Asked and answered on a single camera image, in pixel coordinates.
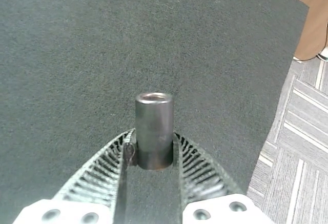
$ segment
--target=striped carpet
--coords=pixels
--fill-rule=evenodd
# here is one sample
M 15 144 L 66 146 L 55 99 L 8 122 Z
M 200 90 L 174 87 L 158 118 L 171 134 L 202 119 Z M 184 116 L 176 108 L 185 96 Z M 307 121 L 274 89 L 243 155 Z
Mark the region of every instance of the striped carpet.
M 328 223 L 327 64 L 292 62 L 251 180 L 248 196 L 276 224 Z

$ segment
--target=metal cylinder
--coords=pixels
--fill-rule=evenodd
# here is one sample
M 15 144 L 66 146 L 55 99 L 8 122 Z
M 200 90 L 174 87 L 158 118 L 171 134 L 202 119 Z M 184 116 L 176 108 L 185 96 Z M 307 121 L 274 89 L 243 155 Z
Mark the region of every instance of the metal cylinder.
M 158 170 L 173 161 L 173 98 L 164 93 L 142 93 L 135 100 L 138 165 Z

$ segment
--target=green felt surface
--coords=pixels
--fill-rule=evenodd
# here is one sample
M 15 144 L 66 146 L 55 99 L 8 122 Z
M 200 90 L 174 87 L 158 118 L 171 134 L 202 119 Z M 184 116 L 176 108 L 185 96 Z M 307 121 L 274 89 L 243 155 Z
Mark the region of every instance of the green felt surface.
M 176 131 L 246 191 L 306 13 L 297 0 L 1 0 L 0 222 L 132 128 L 145 91 L 173 94 Z

